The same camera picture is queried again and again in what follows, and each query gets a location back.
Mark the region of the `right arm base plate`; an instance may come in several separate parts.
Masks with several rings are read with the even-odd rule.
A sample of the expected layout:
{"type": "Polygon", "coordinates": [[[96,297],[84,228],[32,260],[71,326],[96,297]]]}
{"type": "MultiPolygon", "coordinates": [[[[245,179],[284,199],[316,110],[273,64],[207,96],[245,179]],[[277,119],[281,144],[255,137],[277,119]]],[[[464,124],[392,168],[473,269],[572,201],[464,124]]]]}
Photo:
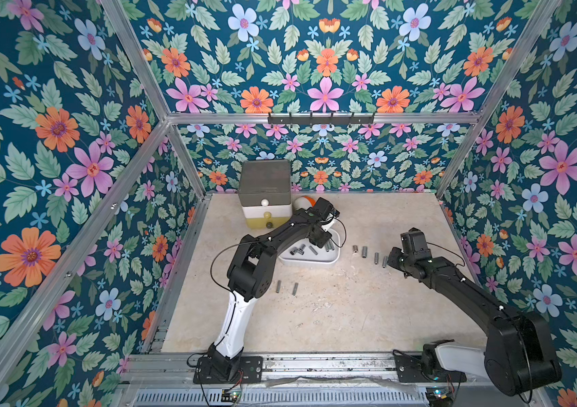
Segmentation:
{"type": "Polygon", "coordinates": [[[461,371],[443,369],[434,354],[409,354],[393,349],[395,369],[401,383],[466,383],[467,376],[461,371]]]}

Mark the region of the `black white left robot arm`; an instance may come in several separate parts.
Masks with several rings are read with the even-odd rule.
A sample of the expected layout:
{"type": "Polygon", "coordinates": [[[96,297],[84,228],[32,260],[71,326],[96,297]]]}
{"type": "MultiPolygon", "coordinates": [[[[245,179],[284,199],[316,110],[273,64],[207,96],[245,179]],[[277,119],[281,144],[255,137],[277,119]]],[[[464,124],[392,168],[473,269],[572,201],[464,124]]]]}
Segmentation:
{"type": "Polygon", "coordinates": [[[254,237],[246,235],[232,246],[236,252],[227,268],[228,306],[222,328],[201,359],[200,370],[222,382],[244,378],[242,369],[244,337],[257,301],[273,282],[280,254],[303,239],[323,248],[332,240],[330,227],[339,220],[339,210],[325,198],[293,215],[271,232],[254,237]]]}

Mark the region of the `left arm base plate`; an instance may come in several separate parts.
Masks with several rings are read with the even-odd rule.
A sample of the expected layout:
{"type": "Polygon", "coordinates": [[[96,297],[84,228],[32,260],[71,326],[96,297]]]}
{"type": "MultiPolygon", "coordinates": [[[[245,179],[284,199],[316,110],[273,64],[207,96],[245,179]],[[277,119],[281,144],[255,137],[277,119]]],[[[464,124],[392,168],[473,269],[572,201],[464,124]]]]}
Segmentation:
{"type": "Polygon", "coordinates": [[[233,361],[202,356],[193,375],[194,384],[260,383],[264,359],[261,356],[239,356],[233,361]]]}

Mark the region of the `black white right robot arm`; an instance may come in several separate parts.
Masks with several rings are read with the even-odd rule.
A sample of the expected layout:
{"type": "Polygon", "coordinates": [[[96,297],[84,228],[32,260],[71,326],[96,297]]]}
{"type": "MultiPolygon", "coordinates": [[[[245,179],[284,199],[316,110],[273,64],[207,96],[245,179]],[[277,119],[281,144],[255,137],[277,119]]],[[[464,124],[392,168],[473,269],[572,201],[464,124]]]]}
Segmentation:
{"type": "Polygon", "coordinates": [[[434,258],[419,229],[403,232],[401,242],[390,252],[387,265],[449,299],[486,335],[483,350],[450,343],[435,346],[441,368],[486,377],[507,396],[562,379],[551,330],[541,314],[506,305],[468,280],[449,259],[434,258]]]}

